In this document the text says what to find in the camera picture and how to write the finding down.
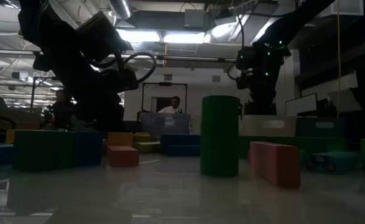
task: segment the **yellow foam block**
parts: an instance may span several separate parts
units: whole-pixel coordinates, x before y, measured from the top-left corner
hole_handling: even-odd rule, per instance
[[[150,142],[150,134],[135,134],[132,136],[133,142]]]
[[[132,133],[108,133],[108,146],[132,147]]]
[[[15,140],[15,129],[8,129],[6,134],[6,144],[13,144]]]

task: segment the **orange foam block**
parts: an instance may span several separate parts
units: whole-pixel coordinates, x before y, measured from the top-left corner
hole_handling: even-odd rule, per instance
[[[132,147],[132,133],[108,133],[108,146]]]
[[[6,134],[6,144],[13,144],[15,140],[15,129],[8,129]]]
[[[113,167],[138,166],[139,151],[129,146],[108,146],[108,159]]]
[[[300,187],[300,152],[295,146],[250,143],[251,169],[278,187]]]

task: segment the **gray box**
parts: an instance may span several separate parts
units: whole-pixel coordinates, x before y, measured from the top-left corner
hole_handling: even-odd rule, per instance
[[[185,10],[185,28],[204,28],[203,10],[186,9]]]

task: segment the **pole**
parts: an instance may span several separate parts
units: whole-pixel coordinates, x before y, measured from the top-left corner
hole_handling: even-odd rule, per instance
[[[33,77],[33,86],[32,86],[32,99],[30,101],[30,108],[33,108],[33,102],[34,102],[34,91],[35,91],[35,81],[38,79],[38,77]]]

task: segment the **whiteboard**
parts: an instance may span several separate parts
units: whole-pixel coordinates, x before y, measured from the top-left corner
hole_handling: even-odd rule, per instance
[[[304,96],[286,102],[286,115],[296,116],[302,112],[316,111],[316,94]]]

